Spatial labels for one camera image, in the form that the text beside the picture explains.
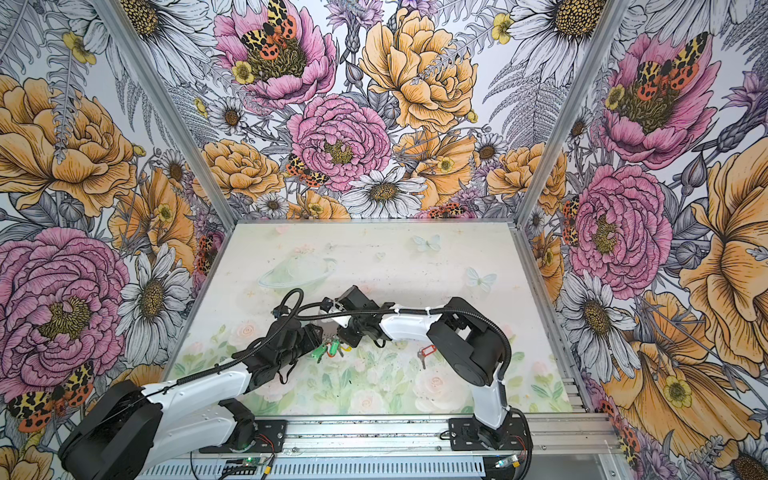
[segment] black mounting plate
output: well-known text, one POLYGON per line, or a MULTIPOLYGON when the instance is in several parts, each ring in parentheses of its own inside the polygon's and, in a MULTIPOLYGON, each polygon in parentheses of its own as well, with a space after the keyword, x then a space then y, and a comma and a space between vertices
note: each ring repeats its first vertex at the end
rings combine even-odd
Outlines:
MULTIPOLYGON (((481 443, 480 429, 488 430, 488 427, 480 423, 475 417, 448 419, 448 430, 451 435, 451 450, 454 452, 467 452, 470 450, 492 450, 481 443)), ((525 427, 518 416, 507 413, 504 423, 495 434, 499 438, 497 450, 523 450, 524 447, 515 436, 525 438, 525 427)))
MULTIPOLYGON (((257 433, 264 435, 275 445, 275 453, 282 452, 283 442, 285 442, 286 439, 286 426, 288 425, 288 421, 257 419, 254 422, 256 423, 257 433)), ((200 449, 200 453, 232 453, 232 451, 227 447, 218 446, 205 447, 204 449, 200 449)), ((272 453, 272 446, 262 439, 256 438, 256 443, 243 453, 272 453)))

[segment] light blue butterfly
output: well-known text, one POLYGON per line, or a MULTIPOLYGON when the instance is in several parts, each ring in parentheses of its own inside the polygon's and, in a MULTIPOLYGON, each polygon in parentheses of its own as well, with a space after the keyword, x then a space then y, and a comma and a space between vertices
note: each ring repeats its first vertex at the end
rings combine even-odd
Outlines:
POLYGON ((486 275, 481 278, 478 275, 477 270, 475 270, 474 268, 467 269, 467 285, 468 286, 479 286, 485 292, 490 292, 491 287, 493 287, 494 283, 496 283, 495 273, 491 273, 490 275, 486 275))
POLYGON ((435 235, 429 241, 424 240, 421 237, 417 237, 416 235, 414 235, 412 239, 413 239, 413 243, 416 244, 416 248, 419 250, 419 252, 425 252, 427 251, 428 248, 433 249, 435 252, 440 251, 441 247, 440 247, 439 235, 435 235))

